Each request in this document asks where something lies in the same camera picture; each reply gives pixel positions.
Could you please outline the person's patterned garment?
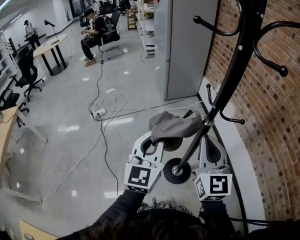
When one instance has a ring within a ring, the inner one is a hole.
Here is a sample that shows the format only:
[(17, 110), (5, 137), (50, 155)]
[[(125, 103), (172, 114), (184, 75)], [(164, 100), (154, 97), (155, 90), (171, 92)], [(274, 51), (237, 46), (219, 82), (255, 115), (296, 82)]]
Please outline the person's patterned garment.
[(165, 203), (166, 200), (157, 201), (156, 197), (152, 198), (152, 204), (149, 205), (146, 202), (142, 202), (141, 207), (137, 210), (137, 213), (144, 212), (144, 211), (150, 211), (154, 209), (170, 209), (170, 210), (176, 210), (179, 212), (184, 212), (188, 215), (194, 216), (194, 214), (184, 205), (177, 204), (174, 207), (169, 207)]

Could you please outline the black desk lamp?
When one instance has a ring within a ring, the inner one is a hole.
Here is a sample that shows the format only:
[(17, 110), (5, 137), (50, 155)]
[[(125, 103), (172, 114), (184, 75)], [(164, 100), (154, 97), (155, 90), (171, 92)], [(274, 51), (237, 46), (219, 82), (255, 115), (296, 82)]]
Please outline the black desk lamp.
[(51, 43), (51, 45), (56, 44), (56, 43), (59, 41), (59, 38), (58, 38), (57, 33), (56, 33), (56, 31), (55, 31), (55, 25), (54, 25), (53, 23), (49, 22), (49, 21), (46, 20), (46, 19), (44, 20), (44, 25), (45, 25), (45, 26), (51, 26), (51, 27), (52, 27), (52, 29), (53, 29), (53, 31), (54, 31), (54, 35), (55, 35), (56, 40), (53, 41), (53, 42)]

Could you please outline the black metal coat rack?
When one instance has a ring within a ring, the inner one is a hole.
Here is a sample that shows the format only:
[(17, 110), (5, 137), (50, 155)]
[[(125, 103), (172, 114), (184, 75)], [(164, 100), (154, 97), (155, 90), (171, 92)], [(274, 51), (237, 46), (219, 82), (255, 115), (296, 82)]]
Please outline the black metal coat rack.
[(224, 37), (238, 35), (238, 39), (216, 98), (212, 100), (212, 97), (210, 95), (208, 96), (208, 101), (212, 108), (202, 120), (201, 126), (185, 155), (183, 158), (173, 158), (169, 160), (164, 166), (163, 174), (168, 182), (178, 185), (186, 182), (190, 178), (192, 170), (188, 161), (199, 147), (202, 138), (215, 124), (214, 119), (217, 115), (220, 115), (225, 121), (231, 123), (241, 125), (245, 123), (243, 119), (234, 119), (224, 116), (223, 110), (239, 85), (253, 54), (255, 54), (263, 64), (276, 71), (282, 77), (288, 75), (286, 66), (272, 62), (261, 55), (258, 49), (258, 42), (266, 33), (273, 29), (280, 27), (300, 29), (300, 23), (284, 20), (275, 21), (266, 26), (262, 26), (267, 2), (268, 0), (236, 0), (239, 9), (238, 25), (234, 31), (230, 32), (221, 31), (198, 15), (193, 17), (193, 21), (196, 24), (204, 26), (215, 34)]

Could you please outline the grey cap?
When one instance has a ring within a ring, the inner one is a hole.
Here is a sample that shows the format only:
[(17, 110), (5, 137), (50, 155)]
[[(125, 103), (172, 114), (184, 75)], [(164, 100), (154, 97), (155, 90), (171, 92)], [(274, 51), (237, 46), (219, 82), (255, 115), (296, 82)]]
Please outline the grey cap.
[(184, 138), (195, 135), (203, 125), (198, 110), (188, 110), (184, 116), (163, 111), (149, 120), (150, 139), (153, 144), (163, 142), (167, 152), (176, 151)]

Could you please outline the person's right forearm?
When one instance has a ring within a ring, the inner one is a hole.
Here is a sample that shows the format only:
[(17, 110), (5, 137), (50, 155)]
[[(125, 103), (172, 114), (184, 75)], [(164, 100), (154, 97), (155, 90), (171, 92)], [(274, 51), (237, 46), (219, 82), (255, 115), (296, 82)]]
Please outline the person's right forearm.
[(199, 217), (204, 220), (204, 224), (209, 233), (219, 236), (234, 236), (235, 228), (227, 213), (226, 205), (223, 201), (201, 201), (202, 210)]

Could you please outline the black backpack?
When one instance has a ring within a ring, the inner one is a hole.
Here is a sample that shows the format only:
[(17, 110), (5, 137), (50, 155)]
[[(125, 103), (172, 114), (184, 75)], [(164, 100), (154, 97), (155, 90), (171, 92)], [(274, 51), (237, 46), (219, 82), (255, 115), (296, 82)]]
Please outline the black backpack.
[(102, 17), (102, 19), (103, 19), (103, 23), (104, 23), (104, 27), (105, 27), (104, 31), (111, 32), (114, 29), (112, 19), (107, 15), (104, 15)]

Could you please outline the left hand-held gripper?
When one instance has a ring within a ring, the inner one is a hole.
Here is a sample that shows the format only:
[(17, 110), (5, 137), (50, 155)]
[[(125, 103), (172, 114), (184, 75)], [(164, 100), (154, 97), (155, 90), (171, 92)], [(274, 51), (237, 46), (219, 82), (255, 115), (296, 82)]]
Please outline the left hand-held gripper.
[(163, 152), (164, 142), (153, 143), (151, 131), (139, 137), (133, 145), (128, 162), (125, 164), (125, 189), (150, 194), (164, 169), (164, 164), (161, 162)]

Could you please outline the black office chair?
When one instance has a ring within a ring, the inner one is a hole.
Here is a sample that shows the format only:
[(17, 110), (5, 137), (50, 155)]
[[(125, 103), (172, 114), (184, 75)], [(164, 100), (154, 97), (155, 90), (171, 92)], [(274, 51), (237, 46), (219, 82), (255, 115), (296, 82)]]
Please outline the black office chair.
[(79, 24), (80, 24), (80, 27), (84, 28), (85, 30), (91, 29), (90, 20), (87, 19), (83, 13), (79, 16)]
[(108, 1), (102, 2), (99, 6), (99, 14), (100, 15), (111, 14), (111, 13), (113, 13), (113, 11), (114, 11), (113, 5)]
[(10, 79), (15, 81), (15, 86), (23, 88), (24, 86), (28, 86), (26, 91), (23, 93), (24, 97), (26, 97), (27, 101), (30, 101), (30, 94), (33, 89), (38, 89), (42, 92), (42, 88), (37, 86), (39, 82), (44, 83), (44, 79), (38, 78), (38, 69), (34, 65), (34, 51), (29, 49), (28, 47), (23, 48), (18, 53), (18, 62), (17, 65), (21, 71), (21, 77), (19, 80), (16, 79), (16, 76), (10, 76)]
[(131, 9), (130, 0), (120, 0), (119, 2), (120, 14), (124, 16), (129, 9)]
[[(4, 111), (17, 106), (17, 101), (19, 100), (19, 98), (20, 98), (19, 93), (13, 92), (10, 88), (5, 89), (0, 95), (0, 110)], [(18, 109), (22, 113), (23, 112), (29, 113), (30, 110), (25, 106), (26, 103), (21, 102), (21, 104), (18, 106)], [(23, 123), (23, 121), (19, 119), (19, 117), (17, 117), (17, 125), (19, 128), (21, 128), (21, 124), (25, 126), (25, 123)]]

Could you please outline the round beige table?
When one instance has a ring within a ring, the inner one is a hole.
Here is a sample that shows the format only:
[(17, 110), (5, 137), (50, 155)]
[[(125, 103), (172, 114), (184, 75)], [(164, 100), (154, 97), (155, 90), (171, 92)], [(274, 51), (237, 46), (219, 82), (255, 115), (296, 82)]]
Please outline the round beige table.
[[(41, 57), (49, 74), (51, 76), (55, 76), (63, 72), (67, 67), (68, 63), (64, 60), (64, 57), (61, 53), (59, 45), (65, 41), (67, 38), (66, 34), (61, 34), (58, 36), (58, 38), (50, 38), (48, 39), (44, 44), (40, 45), (34, 52), (33, 57)], [(56, 66), (51, 68), (51, 66), (48, 63), (48, 60), (45, 56), (45, 53), (51, 52), (55, 62)]]

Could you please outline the person's left forearm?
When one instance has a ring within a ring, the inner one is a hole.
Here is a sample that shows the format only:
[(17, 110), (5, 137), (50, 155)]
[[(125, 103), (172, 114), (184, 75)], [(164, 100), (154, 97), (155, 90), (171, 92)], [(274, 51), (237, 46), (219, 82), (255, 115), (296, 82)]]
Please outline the person's left forearm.
[(137, 232), (132, 224), (145, 196), (125, 190), (92, 225), (57, 240), (153, 240), (149, 232)]

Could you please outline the grey metal cabinet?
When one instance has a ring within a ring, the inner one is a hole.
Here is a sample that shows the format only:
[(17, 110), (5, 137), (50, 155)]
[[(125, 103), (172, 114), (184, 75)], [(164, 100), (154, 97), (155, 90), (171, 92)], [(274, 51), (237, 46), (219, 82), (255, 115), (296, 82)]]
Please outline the grey metal cabinet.
[(213, 33), (195, 16), (216, 22), (218, 0), (160, 0), (154, 3), (155, 73), (165, 101), (196, 96)]

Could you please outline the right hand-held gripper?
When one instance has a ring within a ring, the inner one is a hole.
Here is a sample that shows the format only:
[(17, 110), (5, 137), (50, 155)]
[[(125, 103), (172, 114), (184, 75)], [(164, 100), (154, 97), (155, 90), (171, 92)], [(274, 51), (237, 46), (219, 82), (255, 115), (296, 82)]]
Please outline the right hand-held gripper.
[(200, 201), (221, 201), (231, 195), (233, 175), (227, 164), (226, 149), (216, 138), (205, 134), (199, 145), (199, 167), (209, 170), (194, 180)]

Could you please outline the small wooden shelf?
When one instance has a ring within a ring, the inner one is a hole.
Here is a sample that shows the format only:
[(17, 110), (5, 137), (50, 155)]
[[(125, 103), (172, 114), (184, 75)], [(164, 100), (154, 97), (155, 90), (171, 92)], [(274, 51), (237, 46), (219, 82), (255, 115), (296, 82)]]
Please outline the small wooden shelf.
[(127, 15), (127, 29), (128, 30), (136, 29), (137, 28), (136, 10), (132, 8), (127, 9), (126, 15)]

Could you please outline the black cantilever visitor chair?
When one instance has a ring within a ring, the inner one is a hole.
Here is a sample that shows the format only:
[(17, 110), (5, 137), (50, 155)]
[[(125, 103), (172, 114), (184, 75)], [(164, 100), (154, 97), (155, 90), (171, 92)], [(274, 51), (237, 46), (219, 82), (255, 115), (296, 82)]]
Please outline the black cantilever visitor chair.
[[(110, 47), (110, 48), (105, 47), (105, 45), (108, 45), (110, 43), (117, 42), (120, 40), (120, 34), (118, 33), (118, 22), (119, 22), (119, 18), (120, 18), (120, 13), (117, 11), (114, 11), (111, 14), (111, 16), (109, 16), (109, 17), (111, 18), (112, 23), (113, 23), (113, 30), (102, 33), (101, 37), (100, 37), (100, 43), (98, 44), (98, 50), (99, 50), (100, 56), (103, 61), (105, 61), (105, 60), (108, 61), (112, 58), (118, 57), (125, 53), (125, 51), (118, 45)], [(114, 51), (114, 50), (118, 50), (119, 53), (116, 55), (108, 56), (108, 52)]]

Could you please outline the white power strip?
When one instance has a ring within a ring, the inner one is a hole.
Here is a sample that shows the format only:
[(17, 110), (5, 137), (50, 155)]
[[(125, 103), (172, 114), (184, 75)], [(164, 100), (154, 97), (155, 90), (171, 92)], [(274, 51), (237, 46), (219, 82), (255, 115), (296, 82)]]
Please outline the white power strip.
[(90, 114), (90, 117), (93, 119), (93, 120), (99, 120), (104, 114), (106, 113), (105, 109), (104, 108), (101, 108), (97, 111), (93, 111), (91, 114)]

